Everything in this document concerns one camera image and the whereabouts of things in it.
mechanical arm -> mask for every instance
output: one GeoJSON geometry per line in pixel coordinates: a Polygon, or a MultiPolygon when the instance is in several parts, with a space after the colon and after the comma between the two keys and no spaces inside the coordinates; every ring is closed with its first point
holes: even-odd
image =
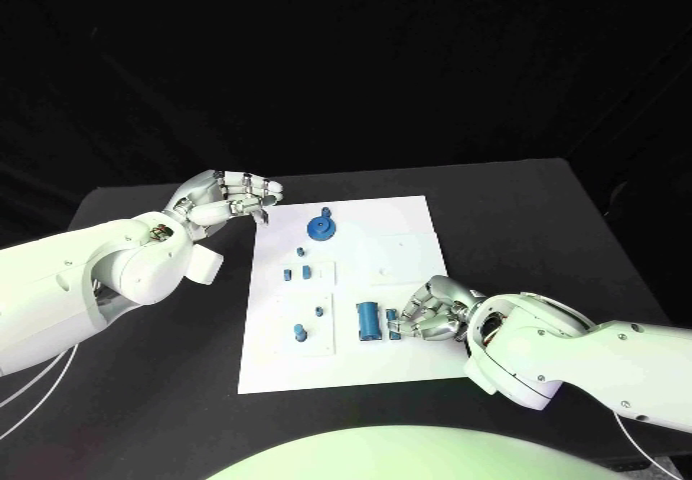
{"type": "Polygon", "coordinates": [[[161,302],[184,277],[210,285],[224,257],[195,242],[231,218],[269,223],[283,187],[208,170],[163,212],[116,220],[0,251],[0,375],[48,360],[130,310],[161,302]]]}
{"type": "Polygon", "coordinates": [[[424,340],[466,340],[469,378],[520,405],[543,410],[569,382],[623,417],[692,433],[692,331],[596,325],[541,295],[486,297],[443,276],[388,327],[424,340]]]}

white paper sheet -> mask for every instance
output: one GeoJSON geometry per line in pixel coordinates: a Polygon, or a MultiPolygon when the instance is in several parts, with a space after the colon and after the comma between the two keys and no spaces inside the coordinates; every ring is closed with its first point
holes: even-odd
{"type": "Polygon", "coordinates": [[[270,219],[256,236],[238,393],[465,377],[463,344],[390,340],[387,329],[385,309],[401,313],[423,283],[447,274],[426,197],[280,205],[270,219]],[[308,223],[323,207],[336,234],[318,242],[308,223]],[[303,265],[322,275],[303,280],[303,265]],[[318,318],[312,303],[329,301],[329,315],[318,318]],[[368,301],[380,304],[383,340],[362,342],[357,303],[368,301]],[[309,332],[305,343],[296,323],[309,332]]]}

white cable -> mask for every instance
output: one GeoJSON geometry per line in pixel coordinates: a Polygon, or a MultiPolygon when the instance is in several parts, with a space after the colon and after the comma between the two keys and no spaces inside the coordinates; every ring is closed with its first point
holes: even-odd
{"type": "Polygon", "coordinates": [[[674,473],[671,473],[656,462],[656,460],[646,454],[646,452],[642,450],[642,447],[638,445],[638,442],[635,441],[635,439],[632,438],[631,436],[631,433],[628,432],[628,429],[625,428],[625,425],[623,425],[623,422],[620,421],[620,415],[613,412],[613,414],[616,415],[616,420],[618,420],[618,423],[620,425],[620,428],[623,429],[623,433],[628,437],[628,439],[631,440],[632,444],[635,445],[635,447],[638,448],[639,450],[639,453],[646,457],[646,459],[659,467],[659,469],[662,470],[664,473],[667,473],[668,475],[671,475],[671,477],[674,477],[677,480],[682,480],[682,478],[675,475],[674,473]]]}
{"type": "Polygon", "coordinates": [[[63,352],[57,357],[51,365],[44,369],[44,371],[34,377],[34,380],[18,390],[18,392],[0,403],[0,408],[3,408],[29,389],[29,387],[41,380],[44,375],[51,371],[55,367],[55,364],[61,361],[61,358],[65,356],[65,352],[63,352]]]}
{"type": "Polygon", "coordinates": [[[29,413],[25,415],[25,418],[22,418],[22,420],[15,424],[15,426],[3,433],[3,435],[0,436],[0,440],[3,440],[5,437],[15,431],[15,429],[25,423],[25,420],[34,415],[34,412],[39,409],[41,405],[44,404],[48,397],[54,393],[55,387],[61,383],[63,377],[65,376],[65,373],[67,373],[68,368],[70,368],[70,364],[73,363],[73,359],[76,358],[76,353],[77,353],[77,347],[78,346],[80,346],[80,344],[77,344],[76,347],[73,348],[73,354],[70,355],[68,363],[65,364],[65,368],[63,369],[61,376],[58,377],[58,380],[55,381],[54,386],[51,387],[51,390],[48,391],[47,395],[44,396],[44,398],[41,399],[39,403],[32,408],[29,413]]]}

black table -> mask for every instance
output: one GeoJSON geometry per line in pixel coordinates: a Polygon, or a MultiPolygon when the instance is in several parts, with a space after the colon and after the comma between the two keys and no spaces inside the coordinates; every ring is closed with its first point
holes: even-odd
{"type": "MultiPolygon", "coordinates": [[[[287,204],[426,195],[449,273],[465,284],[488,294],[540,292],[597,322],[669,323],[563,160],[277,180],[287,204]]],[[[71,228],[161,210],[176,187],[97,189],[71,228]]],[[[250,218],[236,219],[204,241],[225,256],[212,286],[184,280],[80,346],[52,397],[0,446],[9,477],[205,478],[290,440],[385,424],[485,430],[602,464],[641,460],[612,412],[570,385],[543,412],[469,379],[238,395],[254,231],[250,218]]],[[[3,393],[37,372],[6,377],[3,393]]],[[[3,409],[2,431],[57,375],[3,409]]],[[[692,435],[626,424],[654,455],[692,452],[692,435]]]]}

blue object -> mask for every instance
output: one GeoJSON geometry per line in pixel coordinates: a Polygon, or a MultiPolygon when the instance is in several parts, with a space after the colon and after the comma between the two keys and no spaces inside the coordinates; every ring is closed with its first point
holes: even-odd
{"type": "Polygon", "coordinates": [[[322,217],[315,217],[308,224],[308,235],[313,240],[323,242],[329,240],[336,233],[336,223],[332,220],[329,208],[322,209],[322,217]]]}
{"type": "Polygon", "coordinates": [[[358,304],[358,319],[361,323],[361,341],[383,340],[377,302],[358,304]]]}
{"type": "MultiPolygon", "coordinates": [[[[397,310],[394,308],[387,309],[387,319],[397,320],[397,310]]],[[[390,330],[390,340],[401,340],[401,333],[390,330]]]]}
{"type": "Polygon", "coordinates": [[[305,342],[308,340],[308,332],[300,323],[293,327],[293,333],[296,333],[296,340],[299,342],[305,342]]]}

